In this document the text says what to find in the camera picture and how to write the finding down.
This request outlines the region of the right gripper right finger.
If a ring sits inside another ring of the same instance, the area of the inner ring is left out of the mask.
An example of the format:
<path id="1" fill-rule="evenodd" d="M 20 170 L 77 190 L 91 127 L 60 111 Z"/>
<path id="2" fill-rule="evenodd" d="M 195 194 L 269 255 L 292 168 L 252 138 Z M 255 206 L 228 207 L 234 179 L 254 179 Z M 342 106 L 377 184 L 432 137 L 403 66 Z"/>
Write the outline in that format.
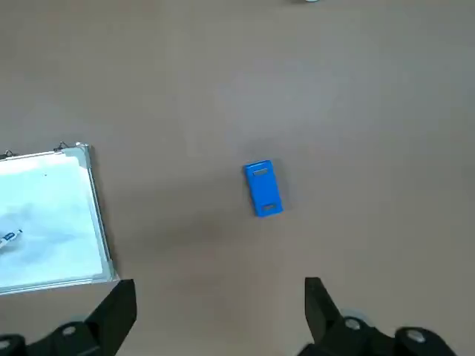
<path id="1" fill-rule="evenodd" d="M 341 314 L 322 280 L 304 280 L 304 309 L 313 342 L 300 355 L 334 356 L 455 356 L 435 332 L 408 326 L 393 336 L 380 332 L 362 319 Z"/>

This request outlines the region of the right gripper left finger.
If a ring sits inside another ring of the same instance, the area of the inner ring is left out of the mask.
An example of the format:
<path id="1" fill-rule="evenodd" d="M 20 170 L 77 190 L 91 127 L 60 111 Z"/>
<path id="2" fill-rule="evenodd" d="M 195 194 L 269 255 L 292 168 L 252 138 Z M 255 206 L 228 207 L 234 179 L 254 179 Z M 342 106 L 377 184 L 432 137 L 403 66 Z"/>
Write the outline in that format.
<path id="1" fill-rule="evenodd" d="M 136 286 L 119 281 L 83 321 L 69 322 L 34 343 L 20 334 L 1 336 L 2 355 L 115 355 L 137 320 Z"/>

